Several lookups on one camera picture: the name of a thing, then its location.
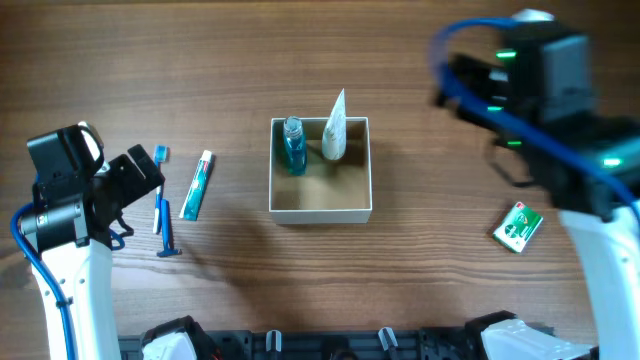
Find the blue mouthwash bottle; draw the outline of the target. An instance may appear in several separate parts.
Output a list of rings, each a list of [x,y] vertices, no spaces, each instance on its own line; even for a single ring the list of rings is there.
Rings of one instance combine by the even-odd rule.
[[[306,172],[307,148],[302,121],[290,116],[283,123],[283,136],[287,164],[292,175],[301,176]]]

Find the green soap box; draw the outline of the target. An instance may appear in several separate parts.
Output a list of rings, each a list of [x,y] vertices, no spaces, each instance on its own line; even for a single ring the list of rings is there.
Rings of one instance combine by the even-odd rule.
[[[517,202],[493,231],[492,238],[513,253],[521,253],[544,218],[525,205]]]

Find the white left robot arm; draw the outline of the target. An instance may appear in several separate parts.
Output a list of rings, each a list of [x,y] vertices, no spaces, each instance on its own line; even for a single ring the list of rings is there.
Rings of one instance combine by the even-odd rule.
[[[141,145],[111,161],[86,122],[31,138],[32,200],[10,231],[30,263],[45,309],[53,359],[118,359],[113,253],[133,229],[126,207],[164,177]]]

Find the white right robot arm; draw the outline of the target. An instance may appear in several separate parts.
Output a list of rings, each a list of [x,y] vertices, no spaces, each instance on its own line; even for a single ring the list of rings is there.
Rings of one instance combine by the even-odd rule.
[[[639,355],[639,123],[597,113],[588,37],[553,20],[476,18],[429,47],[441,102],[527,164],[581,262],[598,341],[578,345],[516,319],[477,325],[488,359]]]

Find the white bamboo conditioner tube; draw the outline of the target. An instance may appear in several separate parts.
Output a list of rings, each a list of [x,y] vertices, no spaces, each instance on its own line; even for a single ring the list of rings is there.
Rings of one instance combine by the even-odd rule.
[[[346,150],[346,100],[342,89],[332,108],[322,136],[322,154],[330,161],[341,159]]]

